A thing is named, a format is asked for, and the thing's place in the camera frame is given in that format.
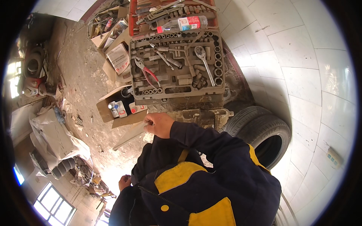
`plastic water bottle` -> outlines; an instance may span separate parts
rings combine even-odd
[[[206,16],[183,17],[176,20],[171,20],[165,23],[163,26],[157,27],[157,32],[162,33],[165,31],[186,31],[206,28],[206,26]]]

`concrete floor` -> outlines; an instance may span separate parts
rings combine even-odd
[[[130,174],[137,162],[143,146],[152,142],[152,134],[142,134],[117,151],[112,147],[117,143],[131,125],[111,129],[112,122],[103,123],[96,103],[118,86],[113,84],[103,72],[104,58],[87,38],[87,26],[63,18],[56,20],[51,40],[48,44],[49,77],[54,82],[64,84],[63,98],[73,104],[71,114],[67,114],[66,126],[74,136],[83,140],[89,147],[94,169],[100,173],[102,180],[110,190],[118,195],[118,181],[124,174]],[[231,64],[226,79],[227,85],[235,90],[235,97],[245,95],[246,91],[240,79],[235,76]],[[75,127],[71,116],[79,115],[83,120],[83,130]],[[111,209],[115,199],[109,200],[107,208]]]

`red-handled pliers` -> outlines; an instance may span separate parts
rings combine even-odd
[[[148,69],[148,68],[144,65],[143,60],[142,60],[141,58],[136,57],[136,58],[135,58],[135,63],[136,63],[136,65],[137,65],[139,68],[141,68],[141,70],[142,70],[142,72],[143,72],[143,74],[144,74],[147,82],[148,82],[153,88],[155,88],[155,87],[152,85],[152,83],[151,83],[150,79],[148,78],[146,72],[148,72],[150,75],[152,75],[152,77],[156,80],[157,84],[158,84],[159,87],[161,88],[161,85],[160,85],[160,82],[158,81],[158,78],[156,77],[155,74],[153,74],[153,72],[152,72],[150,69]]]

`socket set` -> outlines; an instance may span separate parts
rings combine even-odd
[[[218,30],[161,33],[130,43],[134,98],[220,94],[225,89]]]

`window frame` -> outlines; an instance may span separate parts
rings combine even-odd
[[[47,191],[43,194],[43,196],[39,199],[39,196],[43,193],[43,191],[47,188]],[[59,195],[58,199],[54,202],[53,206],[51,207],[50,210],[48,210],[43,204],[42,204],[42,200],[44,199],[44,197],[48,194],[48,192],[50,191],[50,189],[53,188],[54,191]],[[58,205],[57,209],[55,210],[54,214],[52,214],[52,210],[54,209],[55,205],[57,204],[57,202],[59,201],[59,199],[62,199],[62,201],[60,202],[60,204]],[[39,193],[37,199],[34,201],[33,203],[33,207],[35,205],[36,202],[39,202],[40,205],[49,213],[49,217],[48,219],[45,219],[43,216],[41,216],[43,219],[45,219],[45,221],[47,221],[49,223],[49,219],[50,217],[54,217],[61,225],[64,226],[68,226],[71,218],[74,217],[75,212],[77,211],[77,208],[75,208],[70,202],[68,202],[68,200],[66,198],[64,198],[64,196],[62,194],[60,194],[60,192],[54,187],[54,185],[51,182],[48,182],[45,187],[41,190],[41,192]],[[58,212],[58,210],[60,209],[61,205],[63,202],[66,202],[69,206],[72,207],[71,211],[69,212],[65,223],[62,223],[60,220],[58,220],[58,218],[55,216],[56,213]]]

